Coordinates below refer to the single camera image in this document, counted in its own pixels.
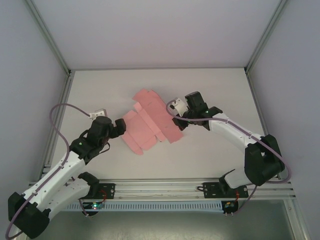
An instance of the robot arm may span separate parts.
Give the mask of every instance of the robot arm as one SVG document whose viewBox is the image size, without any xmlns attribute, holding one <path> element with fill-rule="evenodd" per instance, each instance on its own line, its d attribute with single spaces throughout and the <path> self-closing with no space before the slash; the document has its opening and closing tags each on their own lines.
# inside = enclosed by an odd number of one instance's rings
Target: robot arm
<svg viewBox="0 0 320 240">
<path fill-rule="evenodd" d="M 85 196 L 93 197 L 99 190 L 99 180 L 81 171 L 91 159 L 100 154 L 109 139 L 124 134 L 124 120 L 116 120 L 115 125 L 106 116 L 98 116 L 93 120 L 91 128 L 71 143 L 69 151 L 45 177 L 23 194 L 15 192 L 9 197 L 9 220 L 34 239 L 67 205 Z M 74 181 L 66 184 L 71 178 Z"/>
<path fill-rule="evenodd" d="M 186 104 L 179 98 L 169 104 L 175 113 L 173 122 L 181 131 L 188 125 L 199 125 L 225 137 L 244 153 L 244 167 L 233 169 L 219 178 L 220 188 L 226 193 L 242 185 L 261 186 L 285 169 L 284 163 L 262 144 L 280 155 L 277 140 L 272 135 L 261 136 L 231 121 L 217 107 L 208 108 L 196 91 L 185 96 Z"/>
</svg>

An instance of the white table surface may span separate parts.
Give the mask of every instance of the white table surface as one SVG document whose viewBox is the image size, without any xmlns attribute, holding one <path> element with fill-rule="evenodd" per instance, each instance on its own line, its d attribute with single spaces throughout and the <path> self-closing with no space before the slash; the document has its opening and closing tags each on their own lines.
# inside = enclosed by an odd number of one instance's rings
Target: white table surface
<svg viewBox="0 0 320 240">
<path fill-rule="evenodd" d="M 132 97 L 142 88 L 156 91 L 164 102 L 199 91 L 209 107 L 216 106 L 243 127 L 263 134 L 243 68 L 76 71 L 68 103 L 87 113 L 104 108 L 114 121 L 134 109 Z M 91 122 L 67 107 L 61 132 L 71 143 Z M 83 171 L 99 179 L 192 179 L 218 178 L 244 165 L 244 154 L 222 136 L 194 125 L 183 134 L 172 144 L 158 142 L 143 155 L 133 153 L 121 137 L 111 139 L 110 151 L 94 158 Z M 59 138 L 52 165 L 65 151 Z"/>
</svg>

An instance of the white wall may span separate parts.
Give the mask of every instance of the white wall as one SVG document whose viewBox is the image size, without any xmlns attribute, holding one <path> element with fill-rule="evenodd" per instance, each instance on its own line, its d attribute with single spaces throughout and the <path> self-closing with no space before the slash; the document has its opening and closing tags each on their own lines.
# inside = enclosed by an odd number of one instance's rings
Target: white wall
<svg viewBox="0 0 320 240">
<path fill-rule="evenodd" d="M 0 1 L 0 239 L 8 197 L 39 173 L 49 133 L 48 113 L 65 73 L 22 0 Z"/>
<path fill-rule="evenodd" d="M 244 67 L 280 0 L 34 0 L 71 69 Z"/>
<path fill-rule="evenodd" d="M 319 0 L 292 0 L 251 73 L 314 240 L 320 239 L 319 9 Z"/>
</svg>

